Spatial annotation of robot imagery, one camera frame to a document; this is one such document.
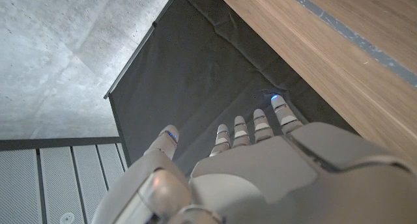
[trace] robotic hand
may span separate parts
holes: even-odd
[[[281,96],[262,110],[255,144],[242,117],[233,145],[220,125],[187,181],[171,161],[179,133],[163,129],[109,190],[93,223],[416,223],[416,170],[399,156],[324,123],[303,124]]]

